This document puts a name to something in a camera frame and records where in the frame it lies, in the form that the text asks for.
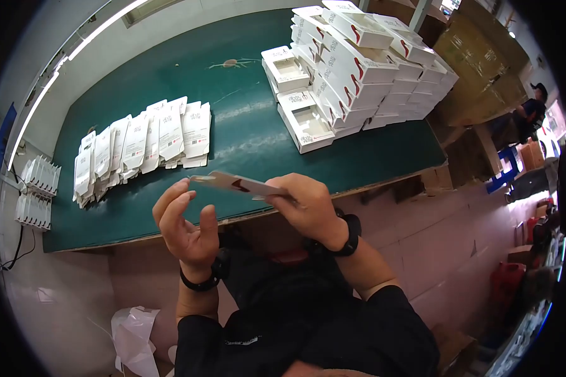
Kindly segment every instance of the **white plastic bag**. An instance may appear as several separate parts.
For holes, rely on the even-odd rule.
[[[145,309],[142,306],[121,309],[111,318],[111,334],[115,345],[115,367],[120,371],[122,364],[141,377],[159,377],[153,352],[155,346],[149,340],[155,316],[159,309]]]

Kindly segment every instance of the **hand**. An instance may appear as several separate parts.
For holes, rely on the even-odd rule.
[[[203,280],[197,281],[199,283],[210,276],[211,265],[218,255],[218,221],[212,205],[202,209],[199,229],[185,220],[182,213],[197,195],[195,191],[188,189],[189,178],[168,188],[153,206],[153,218],[168,250],[181,261],[180,266],[187,279],[192,279],[190,275],[201,278],[207,274]]]
[[[266,181],[267,185],[284,188],[295,203],[271,195],[266,202],[278,210],[304,237],[322,243],[333,252],[341,250],[348,240],[347,223],[336,215],[327,186],[310,177],[291,173]]]

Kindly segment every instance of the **window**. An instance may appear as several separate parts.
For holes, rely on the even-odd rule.
[[[122,17],[127,28],[137,24],[141,20],[151,16],[153,13],[169,7],[170,5],[179,3],[183,0],[150,0],[139,7],[134,8]]]

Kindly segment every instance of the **black cap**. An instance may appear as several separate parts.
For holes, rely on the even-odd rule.
[[[538,83],[537,85],[530,84],[533,89],[539,89],[543,94],[543,102],[547,102],[547,89],[543,85],[543,83]]]

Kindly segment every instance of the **green table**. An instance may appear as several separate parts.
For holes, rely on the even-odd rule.
[[[196,28],[136,56],[83,94],[69,109],[55,148],[54,162],[63,169],[53,200],[53,228],[44,234],[45,252],[83,250],[158,234],[153,204],[167,187],[192,174],[222,170],[266,180],[298,172],[324,182],[334,194],[377,186],[445,162],[425,121],[359,132],[300,155],[279,117],[260,62],[245,68],[208,69],[231,58],[260,59],[261,51],[289,44],[291,16],[288,9],[266,11]],[[85,209],[71,201],[74,159],[90,127],[100,132],[149,104],[184,95],[189,102],[211,104],[207,167],[158,168],[111,189]],[[193,223],[210,203],[216,206],[219,220],[272,210],[236,192],[193,185],[198,195],[185,214]]]

